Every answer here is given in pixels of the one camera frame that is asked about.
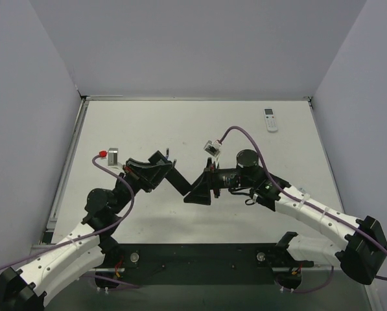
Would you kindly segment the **black remote control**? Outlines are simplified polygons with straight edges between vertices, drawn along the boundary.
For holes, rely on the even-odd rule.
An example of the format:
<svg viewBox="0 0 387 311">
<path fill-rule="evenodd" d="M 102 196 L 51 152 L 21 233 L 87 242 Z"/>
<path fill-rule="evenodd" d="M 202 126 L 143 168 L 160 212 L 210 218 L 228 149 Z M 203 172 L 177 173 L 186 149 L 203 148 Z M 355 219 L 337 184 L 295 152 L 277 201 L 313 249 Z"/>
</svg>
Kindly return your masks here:
<svg viewBox="0 0 387 311">
<path fill-rule="evenodd" d="M 182 174 L 172 167 L 166 174 L 165 179 L 182 195 L 185 196 L 191 191 L 192 185 Z"/>
</svg>

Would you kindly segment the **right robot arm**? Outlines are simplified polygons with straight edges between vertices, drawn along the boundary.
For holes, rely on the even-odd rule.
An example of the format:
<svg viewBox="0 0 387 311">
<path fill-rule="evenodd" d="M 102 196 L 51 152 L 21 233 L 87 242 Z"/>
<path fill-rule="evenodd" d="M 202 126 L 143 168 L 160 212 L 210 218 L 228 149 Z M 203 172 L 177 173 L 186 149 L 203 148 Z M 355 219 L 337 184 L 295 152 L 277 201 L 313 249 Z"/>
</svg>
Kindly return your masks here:
<svg viewBox="0 0 387 311">
<path fill-rule="evenodd" d="M 184 202 L 210 205 L 222 189 L 247 189 L 250 203 L 294 218 L 322 234 L 316 239 L 286 233 L 277 245 L 293 260 L 336 266 L 360 284 L 372 283 L 387 254 L 387 240 L 378 220 L 344 214 L 313 200 L 287 181 L 268 176 L 254 150 L 241 150 L 236 162 L 235 168 L 221 169 L 209 159 Z"/>
</svg>

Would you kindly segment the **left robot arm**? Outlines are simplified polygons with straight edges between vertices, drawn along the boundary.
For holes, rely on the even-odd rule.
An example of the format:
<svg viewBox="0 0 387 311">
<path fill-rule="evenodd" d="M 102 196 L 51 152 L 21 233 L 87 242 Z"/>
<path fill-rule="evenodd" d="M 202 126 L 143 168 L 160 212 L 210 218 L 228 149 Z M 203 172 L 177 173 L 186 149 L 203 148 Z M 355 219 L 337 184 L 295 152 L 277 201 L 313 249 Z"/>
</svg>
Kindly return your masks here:
<svg viewBox="0 0 387 311">
<path fill-rule="evenodd" d="M 154 190 L 174 168 L 160 152 L 147 163 L 129 159 L 114 189 L 89 192 L 87 215 L 59 243 L 36 254 L 26 265 L 9 266 L 0 273 L 0 310 L 44 310 L 73 281 L 97 266 L 113 266 L 119 258 L 112 238 L 123 220 L 118 214 L 132 209 L 135 195 Z"/>
</svg>

